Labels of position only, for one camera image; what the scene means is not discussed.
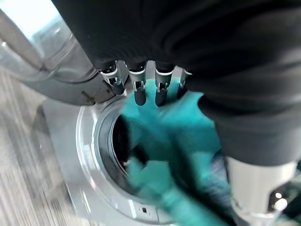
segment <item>black fingertip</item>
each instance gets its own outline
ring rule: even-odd
[[[158,107],[166,104],[167,99],[167,91],[161,90],[160,92],[156,92],[155,103]]]
[[[135,102],[139,106],[143,106],[146,102],[145,90],[138,90],[134,92]]]
[[[117,95],[121,95],[124,92],[124,86],[122,83],[120,85],[111,86],[111,87],[112,87],[113,92]]]
[[[177,92],[177,99],[180,99],[181,97],[183,97],[186,92],[187,92],[186,86],[181,87],[179,85],[178,92]]]

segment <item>black garment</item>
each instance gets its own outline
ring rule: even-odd
[[[170,62],[216,123],[223,151],[301,158],[301,1],[52,0],[92,63]]]

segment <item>teal cloth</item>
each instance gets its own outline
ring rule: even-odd
[[[210,168],[221,148],[214,124],[197,107],[201,94],[187,93],[176,100],[178,84],[178,80],[172,81],[164,107],[155,105],[153,80],[147,81],[144,106],[135,104],[133,93],[127,98],[121,115],[128,124],[130,146],[140,145],[149,158],[143,167],[135,156],[131,157],[129,183],[138,196],[164,210],[181,226],[226,226],[223,219],[187,192],[208,195],[214,182],[214,190],[225,193],[230,206],[230,186],[215,178]]]

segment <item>wooden floor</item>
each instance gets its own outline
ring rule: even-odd
[[[44,96],[0,73],[0,226],[96,226],[73,214],[40,108]]]

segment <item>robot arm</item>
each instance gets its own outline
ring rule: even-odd
[[[144,62],[155,60],[160,106],[174,65],[185,68],[179,97],[186,89],[204,93],[198,105],[215,122],[227,155],[237,223],[268,226],[279,215],[301,158],[301,2],[52,2],[95,69],[87,81],[100,91],[85,98],[103,102],[123,92],[115,63],[122,60],[143,105]]]

